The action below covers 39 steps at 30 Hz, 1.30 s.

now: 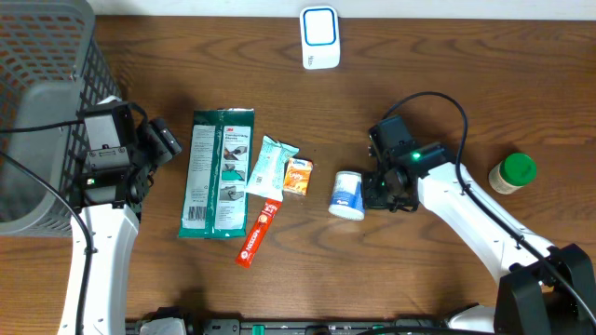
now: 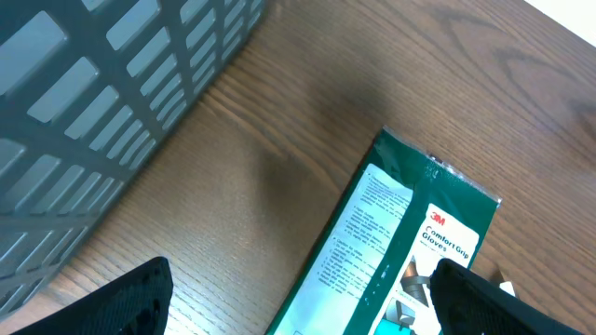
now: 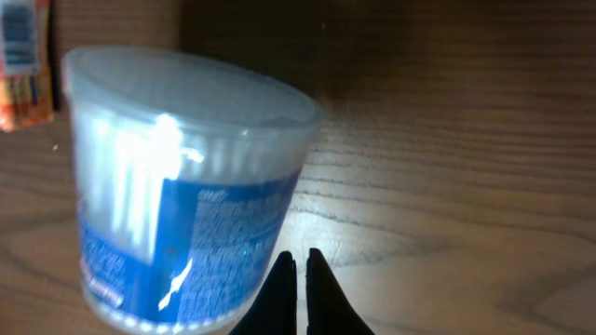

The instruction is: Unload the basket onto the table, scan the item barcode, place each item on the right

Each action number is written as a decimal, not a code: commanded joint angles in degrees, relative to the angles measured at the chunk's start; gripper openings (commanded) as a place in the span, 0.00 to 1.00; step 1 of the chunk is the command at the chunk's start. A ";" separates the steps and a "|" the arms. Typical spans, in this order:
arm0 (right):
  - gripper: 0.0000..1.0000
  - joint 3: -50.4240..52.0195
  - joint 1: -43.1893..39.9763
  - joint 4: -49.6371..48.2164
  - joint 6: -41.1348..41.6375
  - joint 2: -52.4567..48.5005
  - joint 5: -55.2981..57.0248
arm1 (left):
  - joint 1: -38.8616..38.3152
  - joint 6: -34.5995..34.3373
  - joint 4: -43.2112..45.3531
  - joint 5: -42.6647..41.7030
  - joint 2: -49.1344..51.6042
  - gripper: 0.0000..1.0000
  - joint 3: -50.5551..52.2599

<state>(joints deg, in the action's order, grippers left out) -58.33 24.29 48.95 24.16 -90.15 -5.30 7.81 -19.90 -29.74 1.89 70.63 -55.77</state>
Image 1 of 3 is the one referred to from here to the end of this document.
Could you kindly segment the white blue label jar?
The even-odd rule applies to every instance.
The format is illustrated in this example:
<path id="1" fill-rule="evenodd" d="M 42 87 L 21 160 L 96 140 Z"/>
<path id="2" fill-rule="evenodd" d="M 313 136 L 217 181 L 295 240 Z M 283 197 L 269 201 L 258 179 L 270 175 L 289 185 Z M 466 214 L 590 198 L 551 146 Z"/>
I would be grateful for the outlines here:
<path id="1" fill-rule="evenodd" d="M 329 212 L 339 218 L 363 221 L 365 209 L 362 197 L 362 175 L 353 171 L 339 171 L 335 175 Z"/>

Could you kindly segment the small orange box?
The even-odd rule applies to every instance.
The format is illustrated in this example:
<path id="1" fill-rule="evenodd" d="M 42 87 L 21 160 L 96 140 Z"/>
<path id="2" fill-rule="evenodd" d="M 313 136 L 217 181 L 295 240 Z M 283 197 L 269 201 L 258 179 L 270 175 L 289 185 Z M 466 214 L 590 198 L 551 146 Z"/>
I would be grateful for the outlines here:
<path id="1" fill-rule="evenodd" d="M 283 191 L 306 195 L 313 168 L 311 161 L 291 158 L 285 173 Z"/>

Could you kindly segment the red white snack packet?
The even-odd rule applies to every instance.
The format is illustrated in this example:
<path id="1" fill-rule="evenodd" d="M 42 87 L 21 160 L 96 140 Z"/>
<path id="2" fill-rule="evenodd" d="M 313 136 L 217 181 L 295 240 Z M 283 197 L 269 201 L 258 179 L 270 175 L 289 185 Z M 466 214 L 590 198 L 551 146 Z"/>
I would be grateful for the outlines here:
<path id="1" fill-rule="evenodd" d="M 282 203 L 277 200 L 267 199 L 264 203 L 257 220 L 249 232 L 245 243 L 237 254 L 236 264 L 244 268 L 250 268 L 251 263 L 261 245 L 266 232 L 273 219 L 281 208 Z"/>

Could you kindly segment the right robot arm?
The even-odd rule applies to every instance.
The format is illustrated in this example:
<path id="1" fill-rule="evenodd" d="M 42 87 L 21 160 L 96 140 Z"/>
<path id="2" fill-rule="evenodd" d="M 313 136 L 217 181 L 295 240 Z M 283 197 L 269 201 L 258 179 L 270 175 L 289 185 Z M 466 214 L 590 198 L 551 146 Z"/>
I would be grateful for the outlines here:
<path id="1" fill-rule="evenodd" d="M 367 209 L 414 212 L 445 221 L 497 284 L 493 307 L 473 304 L 447 316 L 446 328 L 493 334 L 592 334 L 595 276 L 576 244 L 556 247 L 532 232 L 455 164 L 434 142 L 420 145 L 403 120 L 390 117 L 369 131 L 377 169 L 363 176 Z"/>

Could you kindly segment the green lid white jar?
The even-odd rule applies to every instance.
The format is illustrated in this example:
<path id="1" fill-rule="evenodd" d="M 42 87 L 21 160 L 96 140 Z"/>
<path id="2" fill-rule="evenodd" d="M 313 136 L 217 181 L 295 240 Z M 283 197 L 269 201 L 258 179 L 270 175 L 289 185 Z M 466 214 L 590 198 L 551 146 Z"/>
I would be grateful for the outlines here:
<path id="1" fill-rule="evenodd" d="M 537 174 L 535 161 L 527 154 L 510 154 L 488 175 L 491 187 L 500 194 L 513 194 L 531 183 Z"/>

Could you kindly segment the green white gloves packet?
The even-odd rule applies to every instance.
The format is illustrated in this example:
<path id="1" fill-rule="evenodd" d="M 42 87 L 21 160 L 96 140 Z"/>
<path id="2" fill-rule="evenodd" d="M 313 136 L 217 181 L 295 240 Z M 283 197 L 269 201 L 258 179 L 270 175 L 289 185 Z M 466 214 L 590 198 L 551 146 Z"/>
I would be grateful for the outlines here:
<path id="1" fill-rule="evenodd" d="M 180 238 L 246 234 L 255 111 L 195 111 Z"/>

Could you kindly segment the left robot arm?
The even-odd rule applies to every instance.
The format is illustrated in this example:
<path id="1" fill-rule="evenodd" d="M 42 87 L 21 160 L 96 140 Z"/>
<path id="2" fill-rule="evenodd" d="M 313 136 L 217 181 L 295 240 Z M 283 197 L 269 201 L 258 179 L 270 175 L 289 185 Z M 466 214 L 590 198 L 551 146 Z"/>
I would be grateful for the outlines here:
<path id="1" fill-rule="evenodd" d="M 123 334 L 129 262 L 142 201 L 157 169 L 182 150 L 161 118 L 135 122 L 142 108 L 109 96 L 83 118 L 90 170 L 75 181 L 73 253 L 60 334 Z"/>

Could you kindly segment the light green snack packet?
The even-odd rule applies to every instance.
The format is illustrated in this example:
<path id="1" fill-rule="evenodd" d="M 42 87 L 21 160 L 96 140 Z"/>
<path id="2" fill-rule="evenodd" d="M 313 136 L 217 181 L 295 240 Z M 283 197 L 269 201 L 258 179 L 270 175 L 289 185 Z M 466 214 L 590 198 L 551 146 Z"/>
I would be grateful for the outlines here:
<path id="1" fill-rule="evenodd" d="M 261 151 L 245 191 L 282 202 L 285 166 L 298 153 L 297 147 L 264 136 Z"/>

